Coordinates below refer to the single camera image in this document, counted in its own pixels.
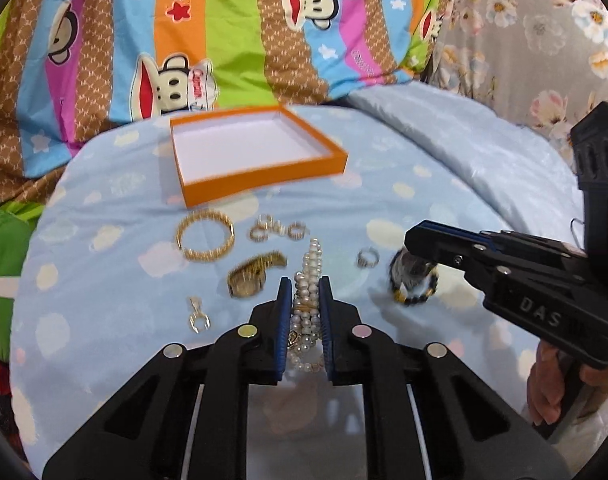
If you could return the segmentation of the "right hand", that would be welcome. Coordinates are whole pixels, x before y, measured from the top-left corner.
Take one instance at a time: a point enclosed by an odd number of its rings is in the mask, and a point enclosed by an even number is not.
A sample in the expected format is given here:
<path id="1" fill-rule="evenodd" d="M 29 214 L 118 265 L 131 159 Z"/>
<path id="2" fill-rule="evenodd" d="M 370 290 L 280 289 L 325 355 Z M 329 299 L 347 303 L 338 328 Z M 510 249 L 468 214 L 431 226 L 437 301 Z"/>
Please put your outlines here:
<path id="1" fill-rule="evenodd" d="M 536 360 L 531 367 L 526 383 L 528 414 L 535 426 L 544 422 L 552 425 L 561 416 L 561 401 L 566 392 L 562 370 L 558 361 L 559 349 L 546 341 L 539 341 Z M 597 370 L 583 365 L 578 377 L 593 388 L 592 395 L 581 411 L 580 417 L 596 413 L 608 398 L 608 367 Z"/>

